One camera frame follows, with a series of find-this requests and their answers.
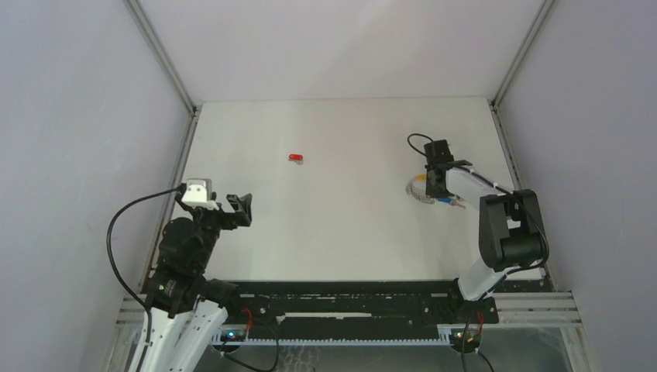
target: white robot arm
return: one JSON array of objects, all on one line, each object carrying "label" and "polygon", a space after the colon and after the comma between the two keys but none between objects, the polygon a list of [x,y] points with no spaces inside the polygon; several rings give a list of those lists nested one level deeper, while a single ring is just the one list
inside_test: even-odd
[{"label": "white robot arm", "polygon": [[228,318],[226,304],[236,286],[206,281],[203,273],[220,231],[250,226],[252,217],[251,194],[226,198],[235,212],[222,210],[212,183],[205,179],[189,180],[177,193],[176,202],[193,219],[178,218],[164,228],[129,372],[192,372]]},{"label": "white robot arm", "polygon": [[[425,152],[411,144],[412,136],[430,140],[424,146]],[[457,280],[463,300],[484,299],[509,274],[540,267],[547,261],[549,248],[533,191],[508,191],[476,173],[469,162],[454,161],[444,139],[434,141],[414,133],[408,137],[408,144],[427,159],[428,197],[458,195],[479,211],[481,258]]]}]

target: white wall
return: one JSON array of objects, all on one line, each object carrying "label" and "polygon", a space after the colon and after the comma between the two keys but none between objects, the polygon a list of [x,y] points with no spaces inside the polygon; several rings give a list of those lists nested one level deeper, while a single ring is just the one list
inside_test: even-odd
[{"label": "white wall", "polygon": [[541,0],[142,0],[197,103],[492,98]]},{"label": "white wall", "polygon": [[[187,113],[122,2],[0,5],[0,370],[99,370],[123,290],[105,231],[168,186]],[[136,285],[161,201],[115,231]]]},{"label": "white wall", "polygon": [[654,370],[657,3],[559,2],[503,103],[603,371]]}]

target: black cable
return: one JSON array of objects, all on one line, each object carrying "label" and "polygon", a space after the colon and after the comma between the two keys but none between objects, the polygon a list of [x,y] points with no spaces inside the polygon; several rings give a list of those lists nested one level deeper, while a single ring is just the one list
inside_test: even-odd
[{"label": "black cable", "polygon": [[490,372],[495,372],[495,369],[493,368],[493,364],[490,364],[490,360],[488,360],[488,358],[486,358],[486,356],[483,355],[483,353],[481,353],[479,350],[477,350],[476,353],[479,354],[481,359],[483,359],[483,361],[485,361],[486,364],[488,364],[488,367],[490,368]]},{"label": "black cable", "polygon": [[[478,300],[481,301],[483,298],[486,297],[485,294],[483,294]],[[468,320],[466,321],[466,326],[463,327],[463,334],[461,335],[461,364],[463,365],[463,371],[468,372],[468,366],[466,365],[466,332],[468,332],[468,326],[470,326],[470,320],[472,320],[473,316],[476,314],[477,307],[473,307],[473,312],[470,313],[470,316],[468,317]]]},{"label": "black cable", "polygon": [[422,155],[423,157],[427,157],[427,154],[426,154],[426,153],[421,152],[420,150],[418,150],[417,147],[413,146],[413,143],[411,143],[411,138],[413,138],[413,137],[422,137],[422,138],[426,138],[427,140],[429,140],[429,141],[431,141],[431,142],[433,142],[433,138],[431,138],[430,136],[427,136],[427,135],[425,135],[425,134],[422,134],[422,133],[411,133],[411,134],[408,135],[408,137],[406,137],[406,142],[408,143],[408,145],[409,145],[413,150],[415,150],[417,153],[419,153],[419,154]]},{"label": "black cable", "polygon": [[114,275],[116,276],[116,280],[119,281],[119,283],[121,284],[123,289],[125,289],[126,292],[128,292],[128,294],[132,298],[134,298],[135,301],[137,301],[137,303],[139,303],[144,308],[144,311],[146,312],[146,318],[147,318],[147,321],[146,321],[146,323],[147,323],[147,327],[146,327],[146,345],[144,346],[144,348],[142,350],[142,355],[139,358],[139,364],[137,365],[137,371],[141,370],[144,357],[146,356],[146,349],[148,348],[148,346],[150,344],[150,329],[151,329],[151,326],[152,326],[152,323],[153,323],[153,317],[150,314],[150,311],[148,310],[148,308],[146,307],[146,303],[141,298],[139,298],[137,293],[135,293],[132,289],[130,289],[130,287],[128,286],[126,281],[124,281],[123,278],[121,277],[121,274],[119,273],[119,269],[116,267],[116,262],[114,261],[114,255],[112,254],[112,230],[114,229],[114,224],[116,223],[116,220],[128,208],[132,207],[133,205],[135,205],[137,203],[143,202],[145,200],[156,198],[156,197],[161,196],[161,195],[166,195],[166,194],[170,194],[171,192],[178,191],[178,189],[179,188],[172,188],[170,190],[158,192],[156,194],[148,195],[148,196],[145,196],[143,198],[139,198],[139,199],[136,199],[134,201],[131,201],[130,203],[126,204],[123,208],[119,209],[118,212],[116,212],[116,214],[114,215],[114,217],[112,217],[112,220],[109,223],[109,227],[107,228],[107,240],[106,240],[107,256],[109,258],[109,264],[110,264],[110,266],[112,266],[112,271],[114,271]]},{"label": "black cable", "polygon": [[260,320],[258,318],[253,318],[253,320],[260,323],[260,324],[262,324],[263,326],[266,326],[271,331],[271,334],[273,335],[273,339],[276,341],[276,359],[273,361],[273,366],[270,369],[261,370],[260,368],[250,366],[249,364],[246,364],[246,363],[242,362],[241,360],[237,360],[235,357],[233,357],[230,354],[222,352],[222,349],[223,349],[224,345],[228,342],[228,340],[224,341],[224,343],[219,347],[219,352],[227,360],[230,360],[233,363],[239,364],[240,366],[242,366],[244,368],[248,368],[248,369],[253,370],[255,372],[272,372],[272,371],[276,370],[276,367],[278,366],[278,356],[280,354],[280,345],[278,343],[278,336],[277,336],[276,332],[273,330],[273,328],[271,328],[271,325],[266,324],[265,322],[263,322],[262,320]]}]

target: white table surface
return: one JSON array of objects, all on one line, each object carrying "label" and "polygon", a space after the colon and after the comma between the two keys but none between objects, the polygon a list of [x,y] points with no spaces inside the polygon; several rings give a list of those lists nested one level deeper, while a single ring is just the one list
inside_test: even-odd
[{"label": "white table surface", "polygon": [[[485,98],[204,104],[184,179],[211,178],[229,211],[226,194],[253,193],[253,224],[222,232],[206,277],[410,281],[464,274],[479,256],[478,214],[406,195],[404,186],[425,164],[406,144],[412,132],[447,139],[456,159],[512,184]],[[303,165],[288,161],[290,153],[302,154]],[[514,276],[540,277],[537,270]]]}]

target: black bracket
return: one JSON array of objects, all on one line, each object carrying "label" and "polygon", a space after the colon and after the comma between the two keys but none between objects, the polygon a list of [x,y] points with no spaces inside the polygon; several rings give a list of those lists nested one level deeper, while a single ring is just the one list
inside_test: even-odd
[{"label": "black bracket", "polygon": [[212,302],[216,302],[219,307],[228,307],[229,314],[239,313],[241,310],[239,306],[229,306],[235,304],[235,293],[237,292],[237,285],[229,283],[228,281],[220,281],[219,279],[212,279],[208,281],[203,290],[201,290],[201,298]]},{"label": "black bracket", "polygon": [[447,139],[440,139],[425,144],[427,157],[427,188],[426,194],[430,198],[449,198],[453,194],[447,190],[447,171],[454,166],[472,165],[467,160],[454,161],[449,151]]},{"label": "black bracket", "polygon": [[[509,229],[509,218],[520,222],[520,226]],[[496,272],[507,267],[527,267],[545,259],[547,247],[538,229],[545,231],[538,198],[532,190],[480,199],[479,251],[483,262]]]},{"label": "black bracket", "polygon": [[199,295],[221,306],[229,304],[237,287],[218,280],[207,282],[203,273],[221,230],[247,227],[252,221],[251,194],[226,196],[234,212],[225,212],[221,205],[217,210],[192,208],[181,198],[179,191],[175,200],[192,219],[180,217],[164,226],[157,269],[146,285],[146,307],[167,311],[171,318],[192,310]]}]

